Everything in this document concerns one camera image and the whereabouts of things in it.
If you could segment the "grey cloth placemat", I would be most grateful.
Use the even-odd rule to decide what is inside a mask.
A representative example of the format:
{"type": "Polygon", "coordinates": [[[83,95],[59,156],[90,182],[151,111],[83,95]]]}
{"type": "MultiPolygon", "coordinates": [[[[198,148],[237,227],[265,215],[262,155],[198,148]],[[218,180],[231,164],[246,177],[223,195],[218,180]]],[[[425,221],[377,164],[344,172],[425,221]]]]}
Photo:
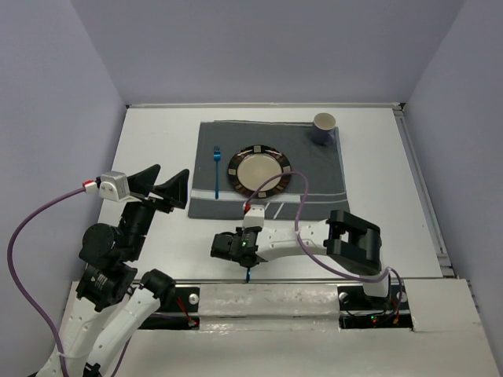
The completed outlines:
{"type": "Polygon", "coordinates": [[[229,183],[231,157],[251,145],[266,145],[283,152],[295,175],[279,195],[254,198],[265,206],[268,220],[290,221],[302,205],[304,221],[327,218],[332,210],[349,210],[343,164],[337,141],[317,145],[310,139],[309,123],[214,121],[200,124],[188,216],[193,219],[240,220],[244,201],[229,183]],[[214,147],[219,146],[219,199],[215,199],[214,147]]]}

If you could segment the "blue metal fork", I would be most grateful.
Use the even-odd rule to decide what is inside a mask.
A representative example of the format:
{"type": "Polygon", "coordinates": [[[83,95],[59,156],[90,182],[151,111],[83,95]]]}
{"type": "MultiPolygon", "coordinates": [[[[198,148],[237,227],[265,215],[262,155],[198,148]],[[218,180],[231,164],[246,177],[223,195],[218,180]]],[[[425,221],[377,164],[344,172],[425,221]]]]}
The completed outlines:
{"type": "Polygon", "coordinates": [[[219,146],[214,147],[213,160],[215,162],[215,199],[219,199],[219,163],[222,155],[219,146]]]}

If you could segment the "striped rim dinner plate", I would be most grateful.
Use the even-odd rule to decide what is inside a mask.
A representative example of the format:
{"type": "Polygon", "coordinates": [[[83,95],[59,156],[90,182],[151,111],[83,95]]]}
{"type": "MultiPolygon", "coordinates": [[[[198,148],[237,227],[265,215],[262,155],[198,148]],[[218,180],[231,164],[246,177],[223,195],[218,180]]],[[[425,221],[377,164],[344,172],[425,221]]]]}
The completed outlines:
{"type": "Polygon", "coordinates": [[[291,177],[285,175],[292,169],[287,156],[266,145],[251,145],[234,154],[227,167],[227,177],[234,190],[249,197],[264,181],[280,174],[264,185],[258,199],[279,195],[289,185],[291,177]]]}

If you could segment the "purple mug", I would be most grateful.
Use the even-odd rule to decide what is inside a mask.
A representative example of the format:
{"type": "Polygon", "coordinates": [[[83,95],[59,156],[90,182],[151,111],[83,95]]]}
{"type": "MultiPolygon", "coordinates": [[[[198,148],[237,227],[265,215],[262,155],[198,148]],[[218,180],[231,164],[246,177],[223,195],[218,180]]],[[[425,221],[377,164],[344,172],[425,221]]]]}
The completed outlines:
{"type": "Polygon", "coordinates": [[[317,145],[333,145],[336,142],[336,119],[322,112],[316,114],[310,128],[310,139],[317,145]]]}

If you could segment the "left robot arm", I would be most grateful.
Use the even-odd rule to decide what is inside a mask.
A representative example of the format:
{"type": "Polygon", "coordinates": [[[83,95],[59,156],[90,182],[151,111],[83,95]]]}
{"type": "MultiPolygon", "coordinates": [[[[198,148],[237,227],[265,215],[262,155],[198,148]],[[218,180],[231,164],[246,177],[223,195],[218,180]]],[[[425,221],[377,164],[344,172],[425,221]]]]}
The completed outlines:
{"type": "Polygon", "coordinates": [[[185,208],[189,170],[158,185],[160,165],[128,176],[110,171],[83,182],[82,191],[124,203],[118,225],[97,223],[83,236],[79,258],[86,268],[75,290],[67,324],[39,376],[101,376],[115,355],[145,319],[174,301],[174,280],[153,269],[141,278],[121,314],[123,301],[138,271],[139,259],[156,212],[169,214],[185,208]]]}

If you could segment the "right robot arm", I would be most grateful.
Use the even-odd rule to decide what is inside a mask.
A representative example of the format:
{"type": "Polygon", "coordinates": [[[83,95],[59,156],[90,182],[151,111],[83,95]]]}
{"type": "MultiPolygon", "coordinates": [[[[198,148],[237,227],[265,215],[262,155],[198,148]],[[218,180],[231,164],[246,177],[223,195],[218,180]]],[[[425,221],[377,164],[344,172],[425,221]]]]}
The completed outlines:
{"type": "Polygon", "coordinates": [[[380,228],[344,210],[298,230],[267,228],[265,207],[251,205],[236,232],[215,235],[210,256],[250,269],[279,258],[305,255],[330,257],[343,272],[338,276],[362,282],[363,302],[379,308],[390,297],[390,278],[380,257],[380,228]]]}

